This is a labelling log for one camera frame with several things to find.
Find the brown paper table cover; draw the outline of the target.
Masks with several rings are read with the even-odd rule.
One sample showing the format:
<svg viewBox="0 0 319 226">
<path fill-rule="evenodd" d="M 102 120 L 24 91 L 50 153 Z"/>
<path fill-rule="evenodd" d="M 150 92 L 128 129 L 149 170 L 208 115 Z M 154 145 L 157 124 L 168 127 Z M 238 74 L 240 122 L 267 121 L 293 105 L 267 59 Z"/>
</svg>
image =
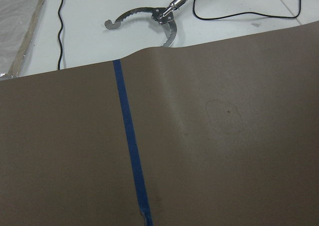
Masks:
<svg viewBox="0 0 319 226">
<path fill-rule="evenodd" d="M 319 223 L 319 24 L 0 84 L 3 226 Z"/>
</svg>

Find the metal reacher grabber tool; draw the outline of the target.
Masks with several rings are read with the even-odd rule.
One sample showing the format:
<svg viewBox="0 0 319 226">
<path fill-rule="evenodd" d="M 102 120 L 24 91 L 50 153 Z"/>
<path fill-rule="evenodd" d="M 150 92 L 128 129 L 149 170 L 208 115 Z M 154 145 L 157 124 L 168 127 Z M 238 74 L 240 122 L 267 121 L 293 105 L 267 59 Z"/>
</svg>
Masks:
<svg viewBox="0 0 319 226">
<path fill-rule="evenodd" d="M 168 24 L 169 36 L 162 47 L 171 47 L 175 41 L 177 34 L 177 25 L 174 20 L 173 12 L 178 10 L 188 0 L 173 0 L 167 7 L 138 7 L 131 9 L 121 14 L 114 22 L 110 19 L 106 20 L 104 25 L 108 30 L 117 29 L 121 26 L 121 23 L 133 14 L 138 13 L 150 13 L 151 19 L 156 21 L 158 24 Z"/>
</svg>

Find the clear plastic bag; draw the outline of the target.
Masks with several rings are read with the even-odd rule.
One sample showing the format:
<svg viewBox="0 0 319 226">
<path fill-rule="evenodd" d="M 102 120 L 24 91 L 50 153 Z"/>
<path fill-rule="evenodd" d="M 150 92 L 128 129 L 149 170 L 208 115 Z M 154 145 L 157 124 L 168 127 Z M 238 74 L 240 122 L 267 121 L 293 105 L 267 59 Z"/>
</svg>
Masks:
<svg viewBox="0 0 319 226">
<path fill-rule="evenodd" d="M 0 0 L 0 79 L 20 76 L 46 0 Z"/>
</svg>

